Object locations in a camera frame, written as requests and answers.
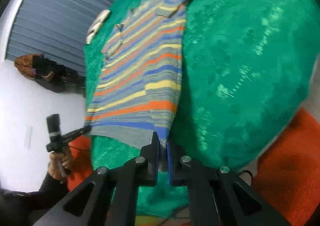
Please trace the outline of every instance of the blue stripe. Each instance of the blue stripe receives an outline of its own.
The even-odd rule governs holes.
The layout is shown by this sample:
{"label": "blue stripe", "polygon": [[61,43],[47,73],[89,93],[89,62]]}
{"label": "blue stripe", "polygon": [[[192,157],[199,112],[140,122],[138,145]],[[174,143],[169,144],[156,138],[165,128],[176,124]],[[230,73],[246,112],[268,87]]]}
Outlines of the blue stripe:
{"label": "blue stripe", "polygon": [[156,4],[159,4],[159,3],[161,3],[161,2],[163,2],[163,0],[154,0],[154,3],[150,3],[149,5],[148,5],[148,8],[146,8],[144,11],[141,11],[140,12],[140,14],[138,14],[137,16],[135,16],[134,18],[132,18],[132,19],[138,19],[138,18],[140,18],[143,14],[145,14],[147,11],[149,11],[151,8],[154,8],[154,6],[156,5]]}
{"label": "blue stripe", "polygon": [[108,121],[98,124],[92,124],[92,127],[98,126],[124,126],[129,128],[148,129],[156,131],[159,139],[166,139],[169,133],[169,129],[165,127],[156,127],[151,122],[124,122],[124,121]]}
{"label": "blue stripe", "polygon": [[177,68],[177,67],[172,66],[170,64],[166,64],[166,65],[163,65],[163,66],[159,67],[158,69],[150,70],[150,71],[145,72],[143,74],[143,76],[160,73],[160,72],[165,71],[165,70],[174,71],[175,73],[182,73],[182,70],[180,68]]}
{"label": "blue stripe", "polygon": [[[143,14],[145,14],[147,11],[149,11],[151,8],[154,7],[155,4],[160,3],[161,0],[156,0],[154,3],[149,4],[148,8],[146,8],[144,11],[141,11],[139,15],[135,16],[134,18],[132,16],[130,16],[130,11],[128,11],[127,15],[125,16],[124,19],[127,19],[128,17],[130,18],[130,22],[127,26],[123,26],[123,32],[125,33],[127,31],[127,28],[131,25],[132,22],[134,22],[135,20],[137,20],[139,17],[141,17]],[[150,21],[154,20],[153,18],[148,19],[148,21],[144,22],[144,25],[146,25],[147,23],[149,23]]]}
{"label": "blue stripe", "polygon": [[[138,41],[140,41],[141,39],[145,38],[147,35],[151,34],[154,30],[156,30],[157,28],[159,28],[160,26],[164,25],[164,24],[169,24],[171,22],[176,21],[176,18],[178,17],[182,17],[185,15],[185,11],[181,11],[179,12],[174,18],[167,18],[165,20],[163,20],[159,26],[154,26],[154,28],[148,32],[144,32],[143,36],[141,38],[139,38]],[[143,26],[137,26],[135,27],[131,32],[129,32],[128,34],[126,34],[126,36],[121,36],[123,40],[125,40],[126,38],[128,38],[129,36],[133,35],[134,33],[138,32],[141,28],[145,27],[146,25],[148,25],[149,22],[151,22],[152,20],[154,20],[153,18],[150,18],[148,21],[146,21],[145,23],[143,23]],[[112,47],[113,45],[115,45],[117,42],[119,41],[119,39],[116,39],[114,42],[112,42],[111,44],[108,45],[108,48]],[[132,45],[136,44],[137,41],[135,41],[134,43],[130,43],[126,49],[122,49],[121,53],[123,53],[124,51],[126,51],[128,48],[130,48]],[[116,56],[110,57],[109,60],[113,60]]]}
{"label": "blue stripe", "polygon": [[[136,112],[121,114],[117,116],[109,116],[103,118],[103,122],[133,122],[132,120],[137,119]],[[139,111],[139,120],[150,120],[150,111]],[[92,122],[92,124],[100,124],[101,120],[97,120],[96,122]]]}
{"label": "blue stripe", "polygon": [[136,86],[136,85],[139,85],[139,84],[142,84],[143,83],[143,80],[140,80],[140,81],[137,81],[136,83],[134,84],[126,84],[126,85],[129,85],[129,87],[125,88],[125,89],[122,89],[123,87],[121,87],[120,89],[122,89],[121,91],[116,91],[116,94],[110,96],[110,97],[106,97],[106,98],[103,98],[102,100],[93,100],[91,101],[91,103],[95,104],[95,103],[101,103],[101,102],[104,102],[106,100],[110,100],[112,99],[114,96],[118,96],[120,93],[122,92],[126,92],[127,90],[131,90],[133,86]]}
{"label": "blue stripe", "polygon": [[183,1],[185,0],[164,0],[164,3],[166,4],[177,4],[177,6],[179,6]]}
{"label": "blue stripe", "polygon": [[115,106],[111,106],[111,107],[108,107],[106,109],[102,109],[102,110],[96,111],[96,112],[94,112],[94,115],[98,116],[100,114],[109,113],[109,112],[116,111],[116,110],[119,110],[119,109],[127,109],[127,108],[130,108],[130,107],[133,107],[133,106],[140,106],[140,105],[147,104],[147,103],[148,103],[147,96],[143,95],[143,96],[140,96],[140,97],[137,97],[137,98],[130,99],[129,101],[126,101],[126,102],[118,103]]}
{"label": "blue stripe", "polygon": [[144,55],[146,51],[150,51],[150,49],[152,49],[153,47],[157,46],[159,44],[159,42],[161,42],[161,44],[163,44],[162,43],[163,41],[168,41],[169,39],[182,39],[182,35],[173,34],[173,35],[166,35],[166,36],[163,36],[163,37],[159,38],[154,43],[148,45],[145,49],[143,49],[140,53],[138,53],[133,59],[131,59],[130,61],[126,62],[125,64],[123,64],[119,68],[117,68],[113,73],[109,74],[108,76],[104,76],[103,78],[101,78],[100,81],[105,81],[107,79],[110,79],[110,78],[114,77],[115,75],[117,75],[118,73],[124,71],[129,66],[134,64],[134,62],[137,59],[139,59],[141,57],[141,55]]}

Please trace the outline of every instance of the person's hand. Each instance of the person's hand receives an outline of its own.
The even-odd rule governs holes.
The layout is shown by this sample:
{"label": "person's hand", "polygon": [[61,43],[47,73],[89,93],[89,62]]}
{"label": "person's hand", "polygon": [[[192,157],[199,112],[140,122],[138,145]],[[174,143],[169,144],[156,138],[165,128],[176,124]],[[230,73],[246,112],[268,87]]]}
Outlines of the person's hand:
{"label": "person's hand", "polygon": [[54,77],[54,72],[50,71],[47,75],[42,75],[40,74],[40,76],[42,77],[42,79],[44,79],[46,82],[49,82],[52,80],[52,78]]}
{"label": "person's hand", "polygon": [[50,163],[48,173],[56,180],[62,180],[62,175],[57,164],[57,159],[61,159],[64,168],[71,170],[73,165],[73,156],[68,146],[63,147],[63,153],[52,152],[49,155]]}

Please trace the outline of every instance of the gray roller shutter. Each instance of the gray roller shutter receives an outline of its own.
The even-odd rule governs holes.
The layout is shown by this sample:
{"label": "gray roller shutter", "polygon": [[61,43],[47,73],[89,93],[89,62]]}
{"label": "gray roller shutter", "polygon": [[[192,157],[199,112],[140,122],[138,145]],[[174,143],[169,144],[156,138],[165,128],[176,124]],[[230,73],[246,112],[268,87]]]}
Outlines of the gray roller shutter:
{"label": "gray roller shutter", "polygon": [[85,36],[114,0],[23,0],[12,25],[6,58],[43,53],[85,75]]}

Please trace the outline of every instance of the person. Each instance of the person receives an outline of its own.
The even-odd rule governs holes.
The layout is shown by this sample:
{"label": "person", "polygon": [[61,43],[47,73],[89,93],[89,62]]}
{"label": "person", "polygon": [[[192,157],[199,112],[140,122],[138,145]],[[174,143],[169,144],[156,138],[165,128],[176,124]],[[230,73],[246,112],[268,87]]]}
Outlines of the person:
{"label": "person", "polygon": [[0,225],[31,226],[68,193],[57,159],[63,167],[72,170],[73,156],[69,147],[63,153],[49,154],[47,175],[38,192],[14,192],[0,189]]}
{"label": "person", "polygon": [[26,78],[35,80],[42,87],[56,93],[75,92],[84,94],[84,78],[64,65],[47,59],[43,54],[17,57],[14,66]]}

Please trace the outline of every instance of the white wall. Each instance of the white wall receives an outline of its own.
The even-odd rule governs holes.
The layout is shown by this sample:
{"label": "white wall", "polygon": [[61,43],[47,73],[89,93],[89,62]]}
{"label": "white wall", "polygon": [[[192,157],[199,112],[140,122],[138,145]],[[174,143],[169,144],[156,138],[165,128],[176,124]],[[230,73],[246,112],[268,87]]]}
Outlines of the white wall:
{"label": "white wall", "polygon": [[23,0],[10,0],[0,17],[0,62],[5,60],[11,28]]}
{"label": "white wall", "polygon": [[[46,174],[46,117],[60,114],[61,132],[83,126],[84,98],[57,94],[22,76],[12,61],[0,62],[0,183],[4,189],[37,191]],[[24,148],[32,126],[30,148]]]}

